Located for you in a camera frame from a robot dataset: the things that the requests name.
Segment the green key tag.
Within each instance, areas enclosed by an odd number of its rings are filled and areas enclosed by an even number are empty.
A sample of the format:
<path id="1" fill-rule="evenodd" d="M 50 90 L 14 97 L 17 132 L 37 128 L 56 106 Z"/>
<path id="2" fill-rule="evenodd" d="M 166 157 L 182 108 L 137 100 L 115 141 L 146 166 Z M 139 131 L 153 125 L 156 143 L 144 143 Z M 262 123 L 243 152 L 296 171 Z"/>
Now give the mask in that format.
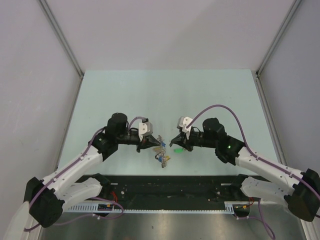
<path id="1" fill-rule="evenodd" d="M 175 149 L 174 149 L 174 152 L 175 152 L 175 153 L 182 153 L 183 151 L 184 151 L 183 148 L 175 148 Z"/>

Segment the silver disc keyring organiser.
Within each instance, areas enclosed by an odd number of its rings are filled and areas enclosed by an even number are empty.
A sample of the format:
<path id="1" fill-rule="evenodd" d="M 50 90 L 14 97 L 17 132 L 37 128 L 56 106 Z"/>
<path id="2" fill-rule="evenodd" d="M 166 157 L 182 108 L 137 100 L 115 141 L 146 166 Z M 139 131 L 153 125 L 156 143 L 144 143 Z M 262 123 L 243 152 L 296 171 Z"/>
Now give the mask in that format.
<path id="1" fill-rule="evenodd" d="M 165 143 L 165 140 L 161 135 L 158 135 L 158 137 L 160 137 L 160 142 Z M 154 158 L 161 163 L 162 168 L 165 168 L 167 166 L 168 161 L 166 161 L 164 157 L 169 156 L 166 152 L 166 147 L 162 147 L 162 146 L 154 147 L 153 151 L 155 152 Z"/>

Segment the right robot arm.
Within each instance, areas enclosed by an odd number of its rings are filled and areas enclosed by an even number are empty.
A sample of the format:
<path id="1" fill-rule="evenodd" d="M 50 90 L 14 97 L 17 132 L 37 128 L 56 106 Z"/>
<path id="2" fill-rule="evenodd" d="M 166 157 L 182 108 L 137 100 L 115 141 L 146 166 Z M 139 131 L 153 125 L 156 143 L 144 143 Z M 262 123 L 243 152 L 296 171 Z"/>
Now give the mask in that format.
<path id="1" fill-rule="evenodd" d="M 305 171 L 272 162 L 249 149 L 245 142 L 228 135 L 217 118 L 207 118 L 203 130 L 187 125 L 190 117 L 181 117 L 179 134 L 170 141 L 191 152 L 194 147 L 214 149 L 223 163 L 232 164 L 263 177 L 263 181 L 239 175 L 230 188 L 231 196 L 242 201 L 245 197 L 265 199 L 280 204 L 294 216 L 312 222 L 320 209 L 320 176 L 308 168 Z"/>

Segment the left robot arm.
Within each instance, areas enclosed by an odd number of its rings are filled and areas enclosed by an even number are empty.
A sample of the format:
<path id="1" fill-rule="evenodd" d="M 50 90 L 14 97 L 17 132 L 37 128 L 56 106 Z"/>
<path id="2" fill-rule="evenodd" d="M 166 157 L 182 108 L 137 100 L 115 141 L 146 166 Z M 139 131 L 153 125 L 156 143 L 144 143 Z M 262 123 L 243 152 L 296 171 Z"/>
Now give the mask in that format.
<path id="1" fill-rule="evenodd" d="M 24 201 L 29 203 L 29 214 L 39 226 L 52 226 L 65 210 L 84 200 L 105 200 L 110 196 L 111 188 L 102 175 L 96 174 L 82 183 L 77 181 L 114 154 L 119 145 L 136 146 L 137 152 L 160 146 L 153 136 L 153 125 L 147 118 L 141 120 L 138 128 L 130 128 L 124 113 L 114 113 L 75 159 L 42 179 L 33 177 L 27 182 Z"/>

